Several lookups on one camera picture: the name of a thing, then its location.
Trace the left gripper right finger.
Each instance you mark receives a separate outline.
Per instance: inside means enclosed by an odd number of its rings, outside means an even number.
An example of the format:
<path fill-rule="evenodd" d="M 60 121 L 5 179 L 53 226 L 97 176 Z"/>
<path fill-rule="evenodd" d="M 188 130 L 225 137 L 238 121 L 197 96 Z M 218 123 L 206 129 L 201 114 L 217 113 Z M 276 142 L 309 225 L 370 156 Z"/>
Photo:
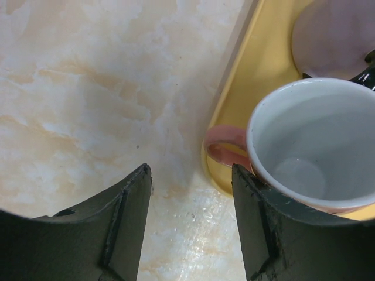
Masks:
<path fill-rule="evenodd" d="M 373 280 L 374 221 L 310 208 L 232 168 L 248 280 Z"/>

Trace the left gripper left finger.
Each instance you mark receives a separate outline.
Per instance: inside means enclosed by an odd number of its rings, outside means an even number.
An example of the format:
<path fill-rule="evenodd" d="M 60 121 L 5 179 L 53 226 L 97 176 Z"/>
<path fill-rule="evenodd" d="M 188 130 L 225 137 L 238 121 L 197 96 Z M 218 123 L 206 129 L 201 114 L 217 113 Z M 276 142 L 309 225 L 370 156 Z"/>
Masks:
<path fill-rule="evenodd" d="M 1 211 L 1 279 L 135 280 L 151 189 L 142 164 L 52 217 Z"/>

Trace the pink mug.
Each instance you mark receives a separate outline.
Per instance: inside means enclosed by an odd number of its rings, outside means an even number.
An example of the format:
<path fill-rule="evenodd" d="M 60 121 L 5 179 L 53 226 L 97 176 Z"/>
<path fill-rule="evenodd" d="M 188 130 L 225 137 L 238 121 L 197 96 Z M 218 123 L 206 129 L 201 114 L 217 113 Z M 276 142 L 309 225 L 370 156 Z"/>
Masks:
<path fill-rule="evenodd" d="M 266 96 L 247 129 L 211 127 L 215 161 L 240 164 L 278 191 L 340 214 L 374 203 L 374 91 L 346 80 L 306 78 Z"/>

